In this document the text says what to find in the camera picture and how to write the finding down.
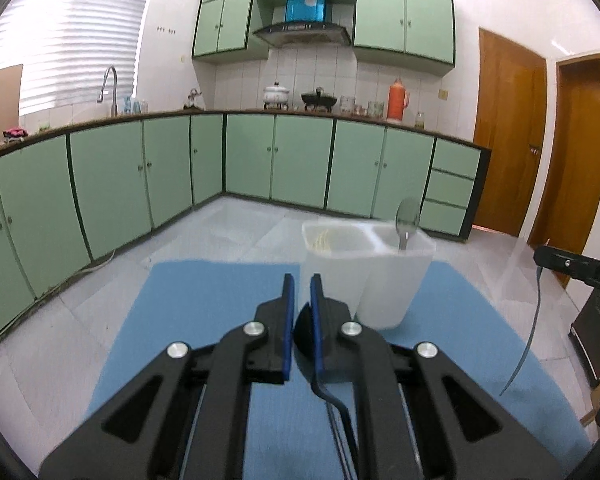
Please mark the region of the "metal spoon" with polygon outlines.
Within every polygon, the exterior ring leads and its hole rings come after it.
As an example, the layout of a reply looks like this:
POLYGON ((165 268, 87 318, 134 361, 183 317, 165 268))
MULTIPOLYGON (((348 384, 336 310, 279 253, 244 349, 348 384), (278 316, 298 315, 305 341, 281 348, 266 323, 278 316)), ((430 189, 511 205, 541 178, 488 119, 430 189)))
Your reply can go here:
POLYGON ((396 218, 394 219, 400 250, 407 248, 408 240, 417 231, 418 224, 419 202, 411 197, 404 198, 396 210, 396 218))

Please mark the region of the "white plastic utensil holder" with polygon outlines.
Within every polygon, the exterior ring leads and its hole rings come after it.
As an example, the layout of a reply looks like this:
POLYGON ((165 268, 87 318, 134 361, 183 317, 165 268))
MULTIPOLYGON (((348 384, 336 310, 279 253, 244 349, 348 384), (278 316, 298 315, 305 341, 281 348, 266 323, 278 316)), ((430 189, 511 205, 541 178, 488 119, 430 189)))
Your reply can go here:
POLYGON ((375 330, 400 325, 436 252, 434 240, 421 230, 400 249, 388 221, 306 221, 301 234, 306 256, 300 306, 310 301, 310 281, 318 274, 326 297, 346 304, 352 318, 375 330))

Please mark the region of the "orange thermos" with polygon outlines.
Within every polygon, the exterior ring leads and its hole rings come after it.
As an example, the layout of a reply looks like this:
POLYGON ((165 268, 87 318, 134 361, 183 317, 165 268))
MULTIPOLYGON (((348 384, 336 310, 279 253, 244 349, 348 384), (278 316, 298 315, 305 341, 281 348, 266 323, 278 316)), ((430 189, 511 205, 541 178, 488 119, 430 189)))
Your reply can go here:
POLYGON ((396 78, 389 87, 387 119, 392 122, 403 122, 404 112, 410 102, 410 92, 400 78, 396 78))

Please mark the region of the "green lower kitchen cabinets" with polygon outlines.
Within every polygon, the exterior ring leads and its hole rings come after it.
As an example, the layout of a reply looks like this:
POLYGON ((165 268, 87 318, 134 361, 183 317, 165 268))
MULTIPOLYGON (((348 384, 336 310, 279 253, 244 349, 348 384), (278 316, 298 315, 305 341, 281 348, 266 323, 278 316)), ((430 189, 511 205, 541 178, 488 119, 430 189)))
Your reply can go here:
POLYGON ((0 333, 45 296, 186 210, 230 194, 466 240, 491 153, 441 133, 329 114, 106 119, 0 148, 0 333))

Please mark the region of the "window blinds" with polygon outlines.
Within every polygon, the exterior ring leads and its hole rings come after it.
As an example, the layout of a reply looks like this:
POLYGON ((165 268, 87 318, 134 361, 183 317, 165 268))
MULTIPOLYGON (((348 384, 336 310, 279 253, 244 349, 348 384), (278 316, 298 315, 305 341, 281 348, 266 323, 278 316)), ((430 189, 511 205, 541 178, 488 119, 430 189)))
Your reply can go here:
POLYGON ((147 0, 10 0, 0 70, 23 65, 20 114, 134 92, 147 0))

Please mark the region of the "range hood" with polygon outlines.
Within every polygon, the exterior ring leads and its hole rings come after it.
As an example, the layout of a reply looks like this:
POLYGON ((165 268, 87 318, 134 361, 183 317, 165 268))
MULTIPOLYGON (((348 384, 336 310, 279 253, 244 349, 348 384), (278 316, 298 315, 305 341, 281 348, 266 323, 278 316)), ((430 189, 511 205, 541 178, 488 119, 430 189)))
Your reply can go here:
POLYGON ((264 26, 253 33, 272 48, 334 44, 351 47, 347 29, 331 22, 293 21, 264 26))

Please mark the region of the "wooden door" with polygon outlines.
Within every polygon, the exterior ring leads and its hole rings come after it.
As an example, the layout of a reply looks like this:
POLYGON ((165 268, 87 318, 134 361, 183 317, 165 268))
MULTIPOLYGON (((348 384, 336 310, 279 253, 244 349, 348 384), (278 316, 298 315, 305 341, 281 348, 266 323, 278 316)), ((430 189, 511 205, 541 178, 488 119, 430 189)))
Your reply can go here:
POLYGON ((528 245, 580 254, 600 204, 600 54, 556 64, 550 166, 528 245))
POLYGON ((474 142, 491 151, 475 224, 517 236, 538 174, 546 126, 546 59, 479 30, 474 142))

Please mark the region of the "blue table mat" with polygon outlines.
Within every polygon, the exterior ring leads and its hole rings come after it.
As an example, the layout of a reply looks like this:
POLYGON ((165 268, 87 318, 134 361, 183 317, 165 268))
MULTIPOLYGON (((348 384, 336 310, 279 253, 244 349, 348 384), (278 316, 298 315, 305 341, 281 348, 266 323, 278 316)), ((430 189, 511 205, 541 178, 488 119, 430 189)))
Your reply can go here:
MULTIPOLYGON (((219 341, 277 298, 285 274, 300 294, 308 284, 295 264, 185 260, 152 268, 126 317, 87 411, 94 413, 174 341, 196 349, 219 341)), ((535 356, 505 388, 524 343, 452 266, 430 264, 402 323, 385 340, 412 348, 436 344, 523 424, 570 472, 588 440, 562 390, 535 356)), ((294 367, 282 386, 252 389, 244 463, 247 479, 340 479, 343 476, 325 403, 294 367)))

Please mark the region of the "green upper cabinets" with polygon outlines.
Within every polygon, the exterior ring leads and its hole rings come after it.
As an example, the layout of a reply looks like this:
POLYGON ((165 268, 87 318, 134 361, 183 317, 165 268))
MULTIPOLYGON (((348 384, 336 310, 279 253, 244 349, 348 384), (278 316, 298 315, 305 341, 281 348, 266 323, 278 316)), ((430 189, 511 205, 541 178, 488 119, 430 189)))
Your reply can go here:
POLYGON ((453 0, 200 0, 192 57, 262 60, 290 46, 346 47, 366 63, 434 76, 456 62, 453 0))

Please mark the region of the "white pot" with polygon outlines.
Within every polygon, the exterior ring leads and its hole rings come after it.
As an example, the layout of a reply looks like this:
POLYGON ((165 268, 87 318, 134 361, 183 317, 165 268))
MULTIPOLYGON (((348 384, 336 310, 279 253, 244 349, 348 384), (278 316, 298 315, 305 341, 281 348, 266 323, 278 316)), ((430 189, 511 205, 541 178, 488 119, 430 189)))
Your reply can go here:
POLYGON ((275 81, 263 90, 263 106, 266 110, 286 110, 289 106, 290 91, 275 81))

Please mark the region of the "black wok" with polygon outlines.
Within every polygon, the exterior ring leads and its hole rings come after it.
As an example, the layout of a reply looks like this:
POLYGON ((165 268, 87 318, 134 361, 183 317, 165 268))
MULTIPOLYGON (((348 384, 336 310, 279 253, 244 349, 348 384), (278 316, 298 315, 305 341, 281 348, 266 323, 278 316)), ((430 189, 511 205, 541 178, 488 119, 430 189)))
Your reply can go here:
POLYGON ((326 110, 330 113, 337 104, 337 99, 328 94, 322 87, 317 87, 312 92, 302 93, 302 102, 305 110, 326 110))

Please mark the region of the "glass jar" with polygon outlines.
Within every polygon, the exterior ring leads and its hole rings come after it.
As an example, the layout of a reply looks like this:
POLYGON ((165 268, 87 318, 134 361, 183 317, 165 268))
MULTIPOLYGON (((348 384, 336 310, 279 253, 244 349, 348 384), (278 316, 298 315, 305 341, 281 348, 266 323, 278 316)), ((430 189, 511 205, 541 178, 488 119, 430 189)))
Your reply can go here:
POLYGON ((420 130, 425 129, 425 113, 417 112, 414 121, 414 127, 420 130))

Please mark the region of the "black plastic spoon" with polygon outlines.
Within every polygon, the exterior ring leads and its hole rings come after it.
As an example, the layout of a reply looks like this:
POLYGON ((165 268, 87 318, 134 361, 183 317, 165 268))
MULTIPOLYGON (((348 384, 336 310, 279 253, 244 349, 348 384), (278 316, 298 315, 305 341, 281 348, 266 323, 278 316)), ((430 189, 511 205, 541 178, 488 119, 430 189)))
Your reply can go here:
POLYGON ((346 404, 327 389, 315 370, 313 316, 308 304, 304 305, 298 315, 292 338, 294 338, 294 357, 302 376, 310 384, 314 396, 325 403, 343 478, 356 479, 358 478, 358 444, 351 415, 346 404))

